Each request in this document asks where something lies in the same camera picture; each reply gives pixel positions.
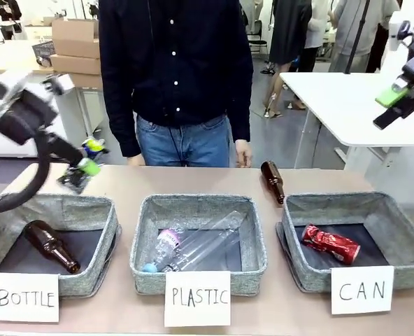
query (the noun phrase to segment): handwritten label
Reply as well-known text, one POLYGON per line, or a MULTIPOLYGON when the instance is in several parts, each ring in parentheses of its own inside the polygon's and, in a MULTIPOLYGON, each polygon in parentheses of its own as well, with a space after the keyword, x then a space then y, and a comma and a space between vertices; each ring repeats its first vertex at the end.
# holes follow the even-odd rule
POLYGON ((331 313, 388 312, 393 288, 393 266, 332 268, 331 313))
POLYGON ((166 327, 230 326, 230 272, 168 272, 166 327))
POLYGON ((0 321, 59 322, 58 274, 0 273, 0 321))

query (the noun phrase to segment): black chair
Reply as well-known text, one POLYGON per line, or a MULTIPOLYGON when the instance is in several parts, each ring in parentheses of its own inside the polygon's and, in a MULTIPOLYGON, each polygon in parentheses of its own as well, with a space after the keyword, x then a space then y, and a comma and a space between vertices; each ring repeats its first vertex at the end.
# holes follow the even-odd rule
POLYGON ((266 48, 266 60, 267 60, 269 56, 268 55, 268 43, 265 40, 262 40, 262 31, 263 31, 262 21, 261 20, 255 21, 254 32, 248 33, 248 36, 258 36, 259 39, 258 40, 248 39, 248 42, 249 42, 251 51, 256 51, 256 50, 252 50, 252 47, 256 47, 258 48, 258 52, 261 54, 262 48, 266 48))

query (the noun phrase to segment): button-up shirt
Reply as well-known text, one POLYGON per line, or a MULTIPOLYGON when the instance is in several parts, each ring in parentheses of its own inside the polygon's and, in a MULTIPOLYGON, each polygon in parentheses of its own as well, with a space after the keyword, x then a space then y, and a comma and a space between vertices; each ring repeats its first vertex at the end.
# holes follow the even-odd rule
POLYGON ((101 75, 110 128, 138 155, 132 111, 157 125, 227 114, 250 140, 252 58, 238 0, 100 0, 101 75))

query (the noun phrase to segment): blue jeans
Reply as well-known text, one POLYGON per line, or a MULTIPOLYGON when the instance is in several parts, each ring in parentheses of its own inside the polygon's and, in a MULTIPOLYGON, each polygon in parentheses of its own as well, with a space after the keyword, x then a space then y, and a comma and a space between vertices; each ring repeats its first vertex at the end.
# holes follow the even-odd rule
POLYGON ((147 166, 229 166, 229 126, 225 115, 179 128, 159 126, 137 116, 137 139, 147 166))

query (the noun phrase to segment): man's left hand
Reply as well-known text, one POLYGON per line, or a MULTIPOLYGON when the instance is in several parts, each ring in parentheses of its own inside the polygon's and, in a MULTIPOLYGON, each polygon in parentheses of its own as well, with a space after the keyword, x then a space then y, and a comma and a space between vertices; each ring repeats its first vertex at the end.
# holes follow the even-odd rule
POLYGON ((252 165, 252 149, 246 140, 236 140, 236 166, 238 168, 250 168, 252 165))

